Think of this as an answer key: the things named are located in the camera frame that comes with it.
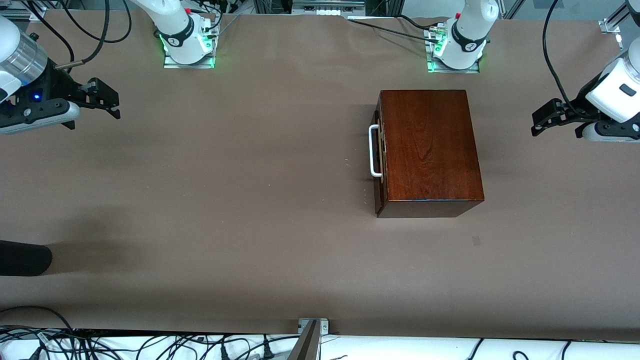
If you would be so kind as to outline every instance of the electrical connector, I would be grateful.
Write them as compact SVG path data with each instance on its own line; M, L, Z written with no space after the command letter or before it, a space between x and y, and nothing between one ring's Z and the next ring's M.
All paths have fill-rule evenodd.
M264 344L264 355L262 356L262 360L273 359L276 355L273 355L273 353L271 352L271 346L269 346L269 342L267 341L267 336L266 335L262 335L262 336L264 336L264 341L262 342Z
M229 354L227 354L227 348L225 348L224 343L222 343L222 347L220 348L220 353L222 354L221 360L229 360Z
M276 355L273 355L273 353L271 352L271 347L269 346L269 343L264 344L264 356L262 356L262 360L269 360L269 359L273 359Z

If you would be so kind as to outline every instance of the table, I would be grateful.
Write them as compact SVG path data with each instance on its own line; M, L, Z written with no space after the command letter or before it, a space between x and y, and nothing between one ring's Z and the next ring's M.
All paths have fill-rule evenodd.
M77 18L99 33L102 13ZM92 51L64 13L47 19L78 57ZM111 21L115 38L126 17ZM227 29L215 69L165 70L150 19L133 21L73 71L120 93L121 120L83 111L75 131L0 138L0 237L53 244L58 259L51 275L0 279L3 306L92 328L292 332L322 316L342 334L638 338L640 148L570 127L531 136L531 113L559 95L541 22L498 21L481 73L463 75L427 73L419 40L257 15ZM617 51L594 22L549 31L569 94ZM423 88L467 91L486 201L458 218L378 219L374 104Z

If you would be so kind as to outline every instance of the metal mounting plate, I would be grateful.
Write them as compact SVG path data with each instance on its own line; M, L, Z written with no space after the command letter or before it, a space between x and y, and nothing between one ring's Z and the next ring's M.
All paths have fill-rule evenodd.
M618 47L620 51L625 49L625 46L622 44L622 35L620 34L620 27L615 26L614 28L609 27L609 22L607 19L599 20L598 25L600 25L600 31L603 34L613 34L616 36L616 41L618 42Z
M175 62L171 56L169 56L166 45L163 42L163 50L164 50L164 65L165 69L213 69L216 66L216 51L218 50L218 33L220 32L220 23L218 21L218 17L220 14L216 14L216 17L213 19L214 22L218 22L215 28L212 28L206 33L203 33L203 36L212 36L211 39L203 38L202 42L206 47L212 48L211 52L206 54L200 61L196 63L192 63L189 65L181 64ZM211 21L208 18L205 18L206 23L204 26L210 26Z
M320 335L328 335L329 334L329 319L318 319L318 318L304 318L298 319L298 334L302 334L305 330L307 324L313 320L320 321Z
M443 72L449 74L478 74L480 72L480 64L478 64L477 60L470 68L458 70L446 66L442 60L433 56L434 52L440 50L438 47L442 46L447 41L444 29L444 23L441 22L437 26L434 26L432 30L424 30L425 38L438 40L437 44L426 40L424 41L427 51L427 70L429 72Z

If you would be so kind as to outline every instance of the black cable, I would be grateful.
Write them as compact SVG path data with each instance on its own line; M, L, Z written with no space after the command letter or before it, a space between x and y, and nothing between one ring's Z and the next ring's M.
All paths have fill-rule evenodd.
M38 310L48 311L48 312L52 313L53 315L56 315L56 317L58 319L60 319L60 321L62 321L65 324L65 327L69 331L69 334L73 333L73 329L71 329L71 325L69 324L67 319L65 319L64 316L60 315L59 312L57 312L57 311L55 311L53 309L49 309L48 307L45 307L45 306L38 306L38 305L14 306L14 307L9 307L8 309L0 310L0 314L6 313L7 311L20 310L20 309L38 309Z
M593 119L591 115L588 115L586 113L581 113L573 107L573 105L571 104L571 101L569 100L569 97L566 95L566 92L564 91L562 84L560 83L560 78L558 77L556 70L554 69L553 65L551 65L551 60L549 60L549 54L547 51L547 28L549 27L549 19L551 19L551 14L554 12L554 9L556 8L557 3L558 3L558 0L554 0L554 2L551 4L551 7L549 8L549 11L547 13L547 18L545 19L545 26L542 29L542 53L545 55L545 62L547 63L547 67L549 68L549 71L551 71L551 75L554 77L554 80L556 81L558 90L560 90L560 94L562 95L562 98L566 103L566 105L569 107L569 109L571 109L571 111L573 111L575 114L580 115L585 119Z
M139 359L140 359L140 353L142 353L142 350L145 348L145 346L147 345L147 343L149 343L149 341L153 340L154 338L159 338L159 337L160 337L160 336L154 336L154 337L152 337L152 338L147 339L144 343L142 343L142 346L138 349L138 353L136 354L136 360L139 360ZM162 340L160 340L160 341L158 341L158 342L156 342L156 343L153 343L153 344L151 344L151 345L149 345L149 346L147 346L147 347L150 347L150 346L152 346L152 345L156 345L156 344L158 344L158 343L161 343L161 342L162 342L162 341L164 341L165 339L166 339L166 338L163 338Z
M474 346L474 350L471 352L471 355L467 358L467 360L473 360L473 358L476 356L476 352L478 351L478 348L480 347L480 344L483 341L484 341L484 338L480 338L480 340Z
M176 337L175 343L173 343L173 344L171 344L169 346L169 349L173 348L174 346L175 346L175 349L174 350L169 350L169 354L167 354L166 360L172 360L173 359L173 357L175 356L175 352L178 351L178 349L180 348L179 345L180 345L181 341L184 341L184 339L180 338L178 340L177 337Z
M69 351L69 350L65 350L65 348L62 346L62 340L64 340L64 339L60 339L59 340L59 339L57 339L55 337L51 337L51 340L53 342L55 342L56 345L58 346L58 348L60 349L60 351L50 350L52 353L54 353L54 354L64 354L64 356L67 358L67 360L71 360L73 357L76 358L76 360L77 360L77 356L75 354L75 352L76 352L76 344L75 343L69 342L71 344L71 350Z
M182 339L184 340L184 342L183 342L183 343L181 343L181 344L179 344L179 345L176 345L175 350L174 350L174 351L169 355L168 359L173 360L173 358L175 357L175 354L178 352L178 350L179 350L181 347L184 347L184 348L188 348L189 350L193 351L193 353L194 353L194 355L195 355L195 360L198 360L198 351L196 351L196 349L194 349L194 348L189 347L189 346L187 346L187 345L186 345L186 344L187 344L189 341L191 341L191 339L193 339L194 337L195 337L195 336L192 336L191 338L187 338L187 337L183 336L183 337L182 337Z
M90 345L91 343L87 340L80 341L80 350L83 350L85 353L86 360L89 360L89 356L91 356L91 360L98 360L98 357L95 355L94 351L91 351L93 347Z
M271 339L271 340L266 341L266 342L264 342L264 343L262 343L262 344L260 344L260 345L256 345L256 346L254 346L254 347L252 347L252 348L249 348L249 350L247 350L247 351L243 352L242 354L240 354L240 356L238 356L237 358L235 358L235 360L240 360L240 359L242 359L242 357L243 357L243 356L251 354L251 352L252 352L252 351L254 351L255 349L257 349L257 348L259 348L259 347L263 347L263 346L264 346L264 344L268 344L268 343L272 343L272 342L274 342L274 341L280 341L280 340L297 339L297 338L299 338L299 337L300 337L300 335L292 335L292 336L283 336L282 338L275 338L275 339Z
M45 344L45 343L40 339L40 337L38 336L38 334L39 334L39 333L41 333L41 332L43 332L43 331L37 331L36 329L23 329L23 331L25 331L27 334L32 334L32 335L34 335L34 336L36 336L36 337L38 338L38 340L39 340L39 342L40 342L40 348L41 348L42 350L45 350L45 351L47 352L47 359L48 359L48 360L50 360L50 359L51 359L50 354L54 354L54 353L62 353L62 351L61 351L61 352L58 352L58 351L55 351L55 350L49 350L49 349L47 348L47 345L46 345L46 344ZM18 338L17 338L16 340L19 340L22 336L24 336L24 334L19 335L19 336L18 336ZM50 337L50 338L51 338L51 340L52 340L53 342L55 342L55 343L57 344L57 346L58 346L61 350L63 349L62 344L60 343L60 341L58 341L58 339L53 338L53 337ZM71 358L69 358L69 356L68 356L68 355L66 355L66 354L65 354L65 357L67 358L67 360L71 360Z
M562 356L560 357L561 360L564 360L564 353L566 353L566 348L568 348L569 345L571 345L571 340L567 341L564 347L562 348Z
M529 360L529 356L527 356L527 354L523 353L522 351L514 351L513 354L511 355L511 358L513 360L519 360L517 358L518 355L522 355L524 357L525 360Z
M156 360L160 360L160 358L162 357L162 355L164 355L164 353L165 353L165 352L170 351L170 350L171 350L171 348L172 348L174 345L176 345L179 341L180 341L180 340L176 340L176 341L174 341L171 345L169 345L169 347L168 347L168 348L166 348L164 351L162 351L162 352L160 353L160 355L158 355L158 357L156 358Z
M124 41L127 37L129 37L129 34L131 34L132 20L131 20L131 12L129 11L129 5L127 5L127 1L126 0L122 0L122 3L124 4L124 8L127 11L127 18L129 19L129 27L127 28L127 33L125 33L124 35L122 35L121 38L116 39L116 40L105 40L104 42L107 43L107 44L115 44L115 43ZM78 23L78 21L76 21L76 18L74 18L74 16L71 15L71 12L69 11L69 8L65 5L64 1L60 1L60 4L62 5L62 8L64 9L65 13L67 13L67 16L69 17L71 22L73 22L74 25L76 25L76 27L78 29L80 29L80 31L82 31L83 33L85 33L87 36L89 36L90 38L92 38L94 40L98 40L98 41L100 40L99 37L95 36L94 34L91 34L89 31L84 29L82 27L82 25L80 25Z
M215 6L205 4L204 0L196 0L196 2L198 3L199 7L206 9L205 13L212 13L211 10L214 10L219 15L219 16L217 16L218 20L216 21L216 23L211 25L211 27L208 28L207 31L209 31L210 29L213 29L216 26L218 26L220 24L220 22L222 21L222 14L223 14L222 10L218 9Z
M22 332L17 334L9 333L10 331L16 331L16 330L20 330ZM40 332L45 332L45 331L40 329L35 329L35 328L14 327L14 328L8 329L8 331L4 333L4 337L0 338L0 343L4 343L6 341L11 341L11 340L22 340L23 336L29 335L29 334L38 336L38 333Z
M51 31L53 33L53 35L56 35L56 37L58 39L60 39L60 41L62 41L63 44L65 44L65 47L67 48L67 50L69 51L69 62L73 62L76 57L74 56L74 50L73 48L71 48L71 45L69 44L69 42L67 41L67 39L65 39L65 37L63 37L62 35L60 35L60 33L58 33L53 26L51 26L38 12L38 10L36 10L35 8L35 4L33 1L28 1L28 2L24 2L21 1L21 3L26 6L27 8L29 8L29 10L31 10L31 12L33 13L33 15L36 15L36 17L38 18L38 20L40 20L40 22L47 28L49 29L49 31Z
M438 25L438 22L434 22L433 24L427 25L427 26L422 26L420 24L418 24L417 22L413 21L413 19L411 19L408 16L405 15L396 15L394 16L397 19L404 19L407 20L411 25L415 26L416 28L419 28L420 30L428 30L431 26L436 26Z
M101 354L103 354L103 355L107 355L107 356L111 357L111 356L108 354L108 352L111 352L111 353L114 355L113 357L111 357L112 359L122 360L122 358L120 357L120 355L118 355L118 351L122 351L122 349L117 349L117 350L115 350L115 349L109 348L109 347L108 347L108 346L106 346L105 344L101 343L99 340L93 340L93 339L91 339L91 338L86 339L86 341L88 342L88 344L89 344L89 348L91 349L91 351L92 351L92 353L93 353L94 355L95 355L95 353L96 353L96 352L100 352L100 353L101 353ZM104 350L101 350L101 349L97 349L97 350L96 350L96 349L93 347L92 343L95 343L96 345L103 347L103 348L104 348Z
M95 50L93 50L91 55L82 59L82 63L86 64L89 61L93 60L93 58L96 57L96 55L98 55L98 53L102 49L102 46L104 45L105 39L107 39L108 29L109 29L109 0L104 0L104 25L102 26L102 35L100 36L100 40L98 41L98 46L95 47Z
M354 22L354 23L359 24L359 25L369 26L370 28L380 29L380 30L383 30L383 31L388 31L389 33L402 35L402 36L408 37L408 38L416 38L418 40L432 42L434 44L438 42L435 39L430 39L430 38L426 38L426 37L417 37L415 35L401 33L400 31L391 30L391 29L387 29L387 28L381 28L380 26L376 26L376 25L373 25L373 24L367 24L366 22L360 22L360 21L357 21L357 20L348 20L348 21Z
M246 348L251 348L251 343L249 342L249 340L247 340L247 339L245 339L245 338L232 339L232 340L229 340L228 342L235 341L235 340L244 340L244 342L246 342ZM251 352L249 351L249 352L247 353L247 355L246 355L246 359L245 359L245 360L249 360L249 355L250 355L250 354L251 354Z
M151 340L153 340L153 339L158 339L158 338L163 338L163 339L160 339L160 340L156 341L156 342L155 342L155 343L153 343L153 344L149 344L149 345L147 345L147 343L148 343L149 341L151 341ZM116 351L116 352L139 352L139 351L142 351L143 349L150 348L150 347L152 347L152 346L154 346L154 345L157 345L157 344L159 344L159 343L163 342L165 339L166 339L166 337L162 337L162 336L153 336L153 337L151 337L150 339L148 339L147 341L145 341L145 342L142 344L142 346L141 346L139 349L137 349L137 350L131 350L131 349L129 349L129 348L116 348L116 349L108 348L107 346L103 345L102 343L99 343L100 338L98 338L98 340L96 340L96 341L94 341L94 342L95 342L95 343L97 343L98 345L100 345L100 346L104 347L104 348L108 348L108 349L109 349L108 351ZM100 350L100 349L97 349L97 350L94 350L94 351L97 351L97 352L104 352L104 351L106 351L106 350Z
M209 348L207 348L207 350L204 352L204 354L202 354L202 356L200 356L200 360L205 360L205 358L207 357L207 354L217 345L217 344L221 344L224 341L225 337L223 336L222 339L216 341L215 343L211 344L211 346Z
M38 338L38 342L40 343L40 346L38 346L38 348L35 350L35 352L33 352L33 355L31 355L29 360L39 360L40 359L40 351L42 351L42 350L44 350L45 353L47 354L47 360L51 360L51 354L49 353L49 349L47 349L47 345L38 336L38 332L36 332L35 330L32 330L32 329L28 329L28 333L34 334Z

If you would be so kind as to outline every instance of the metal bracket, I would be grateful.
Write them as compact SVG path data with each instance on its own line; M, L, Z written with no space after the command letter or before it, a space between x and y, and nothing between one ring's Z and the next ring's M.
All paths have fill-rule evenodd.
M504 17L507 15L507 8L506 5L504 4L504 0L497 0L498 2L498 9L500 9L500 19L504 19Z
M520 11L520 8L522 7L525 1L526 0L516 0L516 2L511 7L511 9L509 9L509 11L506 12L502 18L504 20L513 20L516 14Z
M602 20L598 21L598 25L600 26L600 31L603 34L614 34L616 35L616 41L618 42L618 47L620 50L624 50L624 46L622 45L622 35L620 35L620 23L623 22L631 13L629 12L629 8L627 7L627 3L623 3L619 8L616 9L609 17L606 17Z
M320 355L320 336L326 328L329 331L329 320L327 319L299 319L298 330L302 330L302 334L296 341L293 350L287 357L287 360L318 360Z
M437 43L432 43L427 40L424 41L424 45L427 52L427 70L429 72L443 72L450 74L478 74L480 72L480 64L478 61L468 69L452 69L446 66L442 60L435 53L442 50L442 47L447 42L447 30L443 22L438 23L437 26L433 26L430 30L424 30L424 37L427 39L436 39Z
M314 320L317 320L320 323L320 335L329 335L329 319L322 319L322 318L298 319L298 334L302 334L302 332L307 328L307 325Z

